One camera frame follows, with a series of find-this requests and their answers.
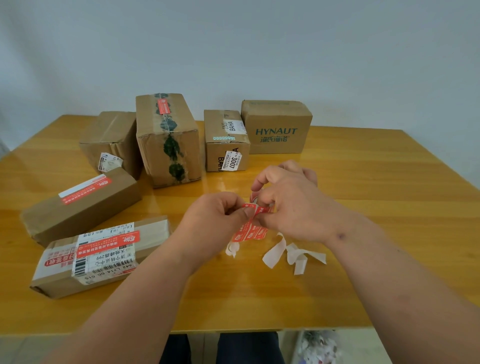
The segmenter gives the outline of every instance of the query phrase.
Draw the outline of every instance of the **floor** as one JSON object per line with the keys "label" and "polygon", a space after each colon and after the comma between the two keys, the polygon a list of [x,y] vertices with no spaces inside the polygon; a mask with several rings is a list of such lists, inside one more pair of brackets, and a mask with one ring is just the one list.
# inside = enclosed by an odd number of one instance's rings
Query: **floor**
{"label": "floor", "polygon": [[[391,361],[373,328],[339,329],[339,347],[343,364],[390,364]],[[290,364],[298,332],[280,331],[280,349],[286,364]],[[64,335],[0,336],[0,364],[37,364],[61,343]],[[219,334],[189,335],[192,364],[214,364]]]}

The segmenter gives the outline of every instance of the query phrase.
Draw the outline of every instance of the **left hand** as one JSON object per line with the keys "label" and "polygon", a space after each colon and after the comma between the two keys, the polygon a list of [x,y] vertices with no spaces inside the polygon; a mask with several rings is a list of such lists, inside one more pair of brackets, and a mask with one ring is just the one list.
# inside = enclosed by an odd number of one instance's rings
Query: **left hand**
{"label": "left hand", "polygon": [[253,217],[255,210],[242,208],[243,203],[233,192],[204,194],[185,212],[172,238],[192,264],[192,272],[221,252]]}

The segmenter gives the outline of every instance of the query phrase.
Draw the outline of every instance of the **forearm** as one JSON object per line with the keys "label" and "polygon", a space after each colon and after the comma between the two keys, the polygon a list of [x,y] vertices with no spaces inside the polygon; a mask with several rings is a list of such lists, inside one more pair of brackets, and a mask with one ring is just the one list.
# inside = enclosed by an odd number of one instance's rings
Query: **forearm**
{"label": "forearm", "polygon": [[158,363],[174,324],[189,262],[170,237],[45,363]]}
{"label": "forearm", "polygon": [[330,247],[394,363],[471,363],[480,309],[393,244],[367,219]]}

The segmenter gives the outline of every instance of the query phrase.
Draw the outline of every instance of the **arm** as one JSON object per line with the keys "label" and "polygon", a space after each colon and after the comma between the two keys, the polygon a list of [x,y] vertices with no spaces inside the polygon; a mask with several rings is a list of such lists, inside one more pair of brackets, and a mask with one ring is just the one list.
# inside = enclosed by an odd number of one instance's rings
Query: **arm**
{"label": "arm", "polygon": [[43,363],[158,363],[188,278],[253,215],[242,204],[230,192],[200,197],[172,236]]}
{"label": "arm", "polygon": [[[271,186],[261,189],[270,182]],[[317,188],[316,175],[288,161],[268,167],[252,190],[277,212],[254,223],[324,243],[346,270],[394,363],[473,363],[480,309],[396,246],[382,229]]]}

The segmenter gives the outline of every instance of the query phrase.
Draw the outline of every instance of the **white wall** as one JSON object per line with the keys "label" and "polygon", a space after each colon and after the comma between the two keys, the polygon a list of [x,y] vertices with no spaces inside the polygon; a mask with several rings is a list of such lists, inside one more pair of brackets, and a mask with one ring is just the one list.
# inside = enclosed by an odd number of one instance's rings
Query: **white wall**
{"label": "white wall", "polygon": [[480,186],[478,0],[8,0],[0,132],[181,92],[203,109],[296,99],[315,125],[404,129]]}

